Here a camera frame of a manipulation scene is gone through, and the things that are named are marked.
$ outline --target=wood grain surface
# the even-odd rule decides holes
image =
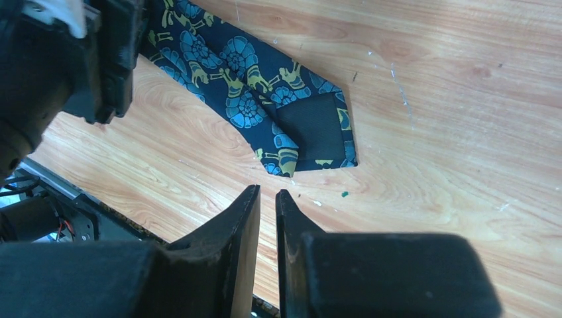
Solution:
[[[506,316],[562,317],[562,3],[194,3],[340,85],[359,167],[269,176],[229,123],[145,58],[125,118],[60,114],[31,157],[166,240],[262,185],[254,292],[274,304],[274,196],[286,188],[328,231],[462,235]]]

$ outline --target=white paint mark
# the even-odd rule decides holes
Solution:
[[[234,0],[234,6],[236,6],[236,16],[238,17],[238,22],[240,22],[240,12],[238,12],[238,0]]]
[[[502,205],[502,207],[499,208],[498,211],[503,212],[503,210],[507,209],[510,205],[511,205],[511,203],[506,203],[506,204]]]
[[[404,101],[404,105],[408,110],[408,117],[410,118],[410,125],[412,126],[412,130],[414,129],[414,116],[412,115],[412,107],[408,103],[408,98],[406,97],[406,93],[404,93],[404,88],[398,83],[398,78],[396,77],[396,73],[394,71],[394,63],[390,65],[390,73],[392,74],[392,78],[394,78],[394,83],[398,86],[400,90],[400,95],[402,96],[402,100]]]

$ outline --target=patterned fabric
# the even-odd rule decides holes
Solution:
[[[295,171],[357,165],[339,87],[189,0],[155,0],[150,14],[141,53],[236,127],[269,174],[292,177]],[[304,150],[280,128],[278,111],[323,94],[335,96],[333,106],[322,108],[310,120],[317,126],[321,112],[337,114],[335,130],[326,127],[315,134],[319,138],[323,133],[341,134],[337,136],[341,155],[299,159]]]

